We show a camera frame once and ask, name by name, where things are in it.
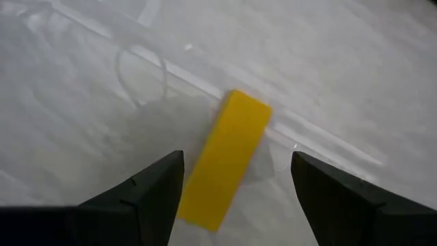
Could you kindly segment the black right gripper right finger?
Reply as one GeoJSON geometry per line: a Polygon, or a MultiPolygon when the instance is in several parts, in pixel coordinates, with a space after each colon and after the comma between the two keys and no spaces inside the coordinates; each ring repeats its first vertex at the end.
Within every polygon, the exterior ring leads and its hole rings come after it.
{"type": "Polygon", "coordinates": [[[437,246],[437,210],[301,151],[291,174],[319,246],[437,246]]]}

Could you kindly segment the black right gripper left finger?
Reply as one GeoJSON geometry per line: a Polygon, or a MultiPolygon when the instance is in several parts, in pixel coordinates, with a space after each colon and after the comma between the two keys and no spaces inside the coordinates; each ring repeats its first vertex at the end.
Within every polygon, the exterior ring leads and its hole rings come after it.
{"type": "Polygon", "coordinates": [[[0,206],[0,246],[167,246],[183,179],[175,150],[76,206],[0,206]]]}

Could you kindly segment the yellow long toy block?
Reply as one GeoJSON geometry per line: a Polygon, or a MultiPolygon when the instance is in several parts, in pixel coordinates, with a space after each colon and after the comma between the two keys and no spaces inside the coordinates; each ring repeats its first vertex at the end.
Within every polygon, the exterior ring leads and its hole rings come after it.
{"type": "Polygon", "coordinates": [[[185,185],[177,217],[217,231],[270,121],[272,108],[230,91],[185,185]]]}

